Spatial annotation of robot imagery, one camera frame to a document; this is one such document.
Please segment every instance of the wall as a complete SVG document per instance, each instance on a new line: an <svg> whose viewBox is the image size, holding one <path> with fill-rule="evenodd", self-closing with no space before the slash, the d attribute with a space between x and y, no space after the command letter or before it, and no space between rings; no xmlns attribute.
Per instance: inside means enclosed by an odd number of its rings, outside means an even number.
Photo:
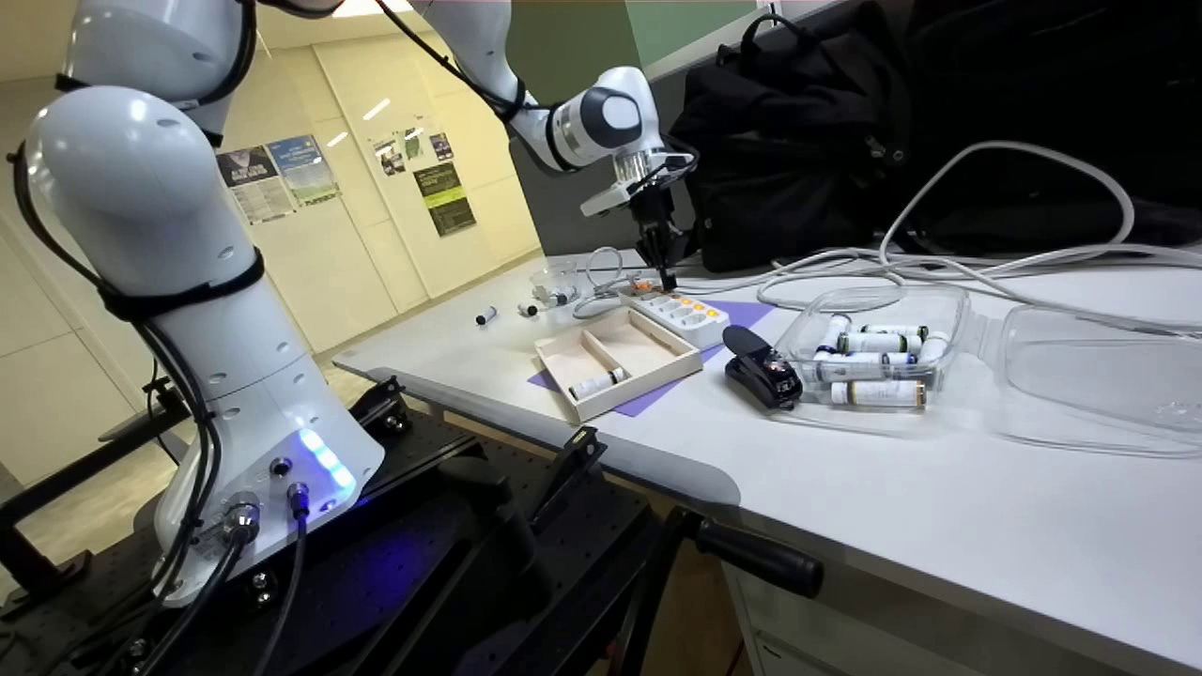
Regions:
<svg viewBox="0 0 1202 676"><path fill-rule="evenodd" d="M11 149L52 99L47 78L0 81L0 148ZM414 177L382 177L374 143L414 121L450 135L472 228L440 235ZM226 149L290 135L317 135L342 195L249 225L249 235L317 354L538 250L504 128L409 43L258 51ZM35 483L142 407L150 354L100 312L89 287L35 244L9 187L0 312L0 471Z"/></svg>

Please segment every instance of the white robotic arm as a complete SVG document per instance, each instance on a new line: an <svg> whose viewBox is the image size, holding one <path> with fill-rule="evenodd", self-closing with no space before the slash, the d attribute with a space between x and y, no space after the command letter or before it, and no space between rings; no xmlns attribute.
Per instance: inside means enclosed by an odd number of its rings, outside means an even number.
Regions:
<svg viewBox="0 0 1202 676"><path fill-rule="evenodd" d="M342 0L269 5L330 15ZM615 185L587 214L631 202L640 225L675 228L666 187L690 155L660 143L641 70L611 69L544 109L504 58L507 0L414 9L547 170L611 156ZM168 605L193 605L221 571L230 533L241 538L236 573L290 546L295 497L317 531L348 510L382 463L325 389L221 195L210 143L251 51L255 0L80 0L60 75L72 94L37 113L19 164L19 185L80 242L106 305L164 359L200 422L155 513L175 568L156 590Z"/></svg>

